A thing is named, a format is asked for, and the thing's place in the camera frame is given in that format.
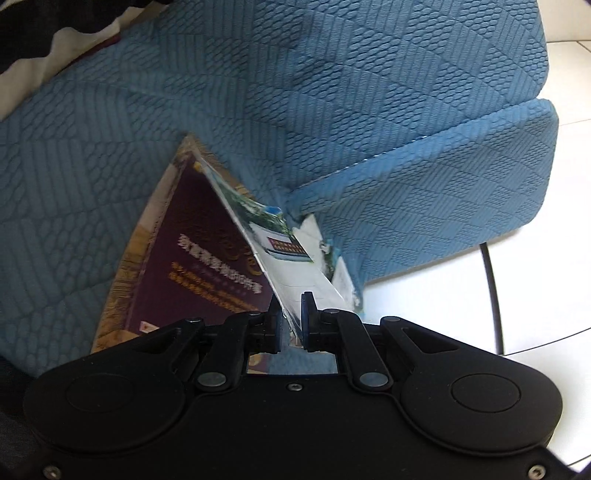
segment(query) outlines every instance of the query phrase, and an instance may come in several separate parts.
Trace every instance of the white tile floor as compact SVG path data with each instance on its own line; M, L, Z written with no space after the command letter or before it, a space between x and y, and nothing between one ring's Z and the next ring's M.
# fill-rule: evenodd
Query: white tile floor
M546 373L564 397L550 444L567 463L591 454L591 41L548 45L540 94L560 116L548 193L538 216L489 249L505 349ZM491 307L479 253L440 262L365 289L366 316L397 314L492 349ZM582 469L589 459L573 465Z

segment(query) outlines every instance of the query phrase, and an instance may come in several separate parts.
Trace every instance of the silver screw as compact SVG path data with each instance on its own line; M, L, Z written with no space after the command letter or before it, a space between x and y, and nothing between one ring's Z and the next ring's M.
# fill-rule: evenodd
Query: silver screw
M290 383L287 384L287 390L289 390L290 392L299 392L303 389L303 385L299 384L299 383Z
M527 476L530 480L542 480L546 476L546 468L544 465L534 465L527 472Z
M220 372L205 372L197 377L197 381L204 387L221 387L226 380L226 376Z
M359 377L359 381L366 387L383 387L388 383L388 377L378 372L367 372Z
M55 465L47 465L43 469L43 476L49 480L60 480L61 470Z

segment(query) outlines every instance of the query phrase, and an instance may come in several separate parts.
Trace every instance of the blue fabric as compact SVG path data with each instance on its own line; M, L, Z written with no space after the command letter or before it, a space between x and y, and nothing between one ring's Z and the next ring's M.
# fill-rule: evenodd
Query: blue fabric
M88 352L129 235L187 132L293 222L317 212L358 286L519 226L539 207L543 182L524 194L527 212L506 204L516 208L505 212L511 221L489 218L502 194L474 196L482 213L466 212L472 220L463 225L482 227L479 233L447 227L440 243L411 235L404 245L419 252L411 255L385 234L364 248L375 233L364 209L400 220L398 197L385 192L405 195L393 175L408 175L364 160L389 152L383 163L389 155L402 162L402 151L405 165L444 174L441 165L454 154L445 141L433 146L432 137L451 129L474 142L458 143L466 177L456 182L479 175L467 166L470 152L475 163L490 149L502 152L485 162L499 175L513 168L511 160L541 171L551 153L526 151L519 133L522 124L536 124L531 135L553 148L554 113L547 104L524 104L546 74L535 0L175 1L54 78L0 124L0 354L39 374ZM513 118L514 105L529 113ZM489 114L505 119L505 131L493 128L500 137L506 132L505 141L489 140L486 122L472 128L470 120ZM441 155L426 155L422 145L443 145ZM413 162L422 155L431 167ZM342 189L350 198L316 210L318 188L336 192L346 175L335 172L347 167L375 198ZM419 194L406 201L417 202L413 213L421 216L433 206ZM445 222L443 210L435 218ZM437 228L413 231L436 239Z

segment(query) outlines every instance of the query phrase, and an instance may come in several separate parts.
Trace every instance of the white wall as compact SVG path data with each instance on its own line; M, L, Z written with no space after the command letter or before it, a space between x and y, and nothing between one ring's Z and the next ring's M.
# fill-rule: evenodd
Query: white wall
M591 5L585 0L538 0L546 40L591 40Z

